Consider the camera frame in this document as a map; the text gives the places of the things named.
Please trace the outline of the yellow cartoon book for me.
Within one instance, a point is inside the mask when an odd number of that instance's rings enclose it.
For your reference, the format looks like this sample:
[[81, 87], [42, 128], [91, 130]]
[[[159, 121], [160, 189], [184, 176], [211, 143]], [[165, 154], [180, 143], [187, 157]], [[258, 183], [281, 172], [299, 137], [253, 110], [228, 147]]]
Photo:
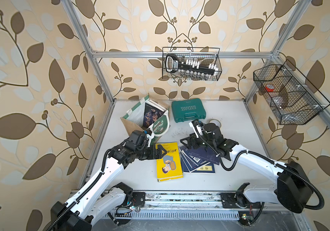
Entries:
[[166, 155], [156, 161], [158, 182], [183, 178], [178, 143], [159, 143], [156, 148], [160, 145], [166, 150]]

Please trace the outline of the dark purple illustrated book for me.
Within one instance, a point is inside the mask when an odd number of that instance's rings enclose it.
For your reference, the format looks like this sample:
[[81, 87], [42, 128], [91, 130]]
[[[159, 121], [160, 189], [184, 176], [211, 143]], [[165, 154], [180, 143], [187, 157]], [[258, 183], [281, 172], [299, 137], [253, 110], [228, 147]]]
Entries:
[[164, 114], [163, 111], [160, 111], [159, 109], [155, 108], [148, 102], [145, 103], [142, 126], [144, 128], [148, 128], [150, 125], [152, 125], [154, 122], [156, 122], [163, 114]]

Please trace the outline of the tan book black cover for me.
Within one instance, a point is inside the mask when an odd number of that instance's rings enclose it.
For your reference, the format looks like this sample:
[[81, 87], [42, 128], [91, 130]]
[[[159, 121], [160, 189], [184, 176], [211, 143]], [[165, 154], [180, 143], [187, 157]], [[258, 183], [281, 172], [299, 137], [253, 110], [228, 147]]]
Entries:
[[160, 111], [163, 111], [163, 112], [167, 111], [167, 108], [165, 108], [164, 106], [162, 106], [161, 104], [159, 104], [153, 100], [149, 100], [148, 103], [151, 104], [152, 106], [154, 106], [155, 108], [159, 109]]

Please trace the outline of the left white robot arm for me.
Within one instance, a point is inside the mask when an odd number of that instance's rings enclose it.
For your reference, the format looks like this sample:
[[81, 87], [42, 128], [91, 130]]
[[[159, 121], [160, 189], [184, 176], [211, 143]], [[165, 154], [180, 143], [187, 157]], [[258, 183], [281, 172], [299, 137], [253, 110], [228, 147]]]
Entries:
[[120, 144], [108, 149], [101, 168], [65, 203], [57, 202], [51, 208], [48, 231], [90, 231], [93, 226], [116, 207], [127, 207], [132, 201], [132, 188], [124, 183], [103, 195], [109, 184], [136, 159], [162, 159], [166, 149], [151, 145], [154, 136], [134, 131]]

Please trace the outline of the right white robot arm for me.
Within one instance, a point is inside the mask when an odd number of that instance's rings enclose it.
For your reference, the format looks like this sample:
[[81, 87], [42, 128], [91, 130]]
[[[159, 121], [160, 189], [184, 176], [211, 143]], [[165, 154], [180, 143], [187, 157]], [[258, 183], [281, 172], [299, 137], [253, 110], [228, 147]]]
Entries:
[[219, 159], [225, 171], [232, 171], [238, 163], [262, 174], [271, 184], [244, 183], [234, 194], [234, 202], [240, 208], [253, 203], [280, 204], [294, 213], [306, 209], [320, 210], [325, 205], [322, 193], [308, 179], [296, 162], [284, 163], [251, 151], [237, 141], [223, 137], [214, 123], [199, 120], [190, 122], [193, 133], [180, 142], [189, 150], [208, 148]]

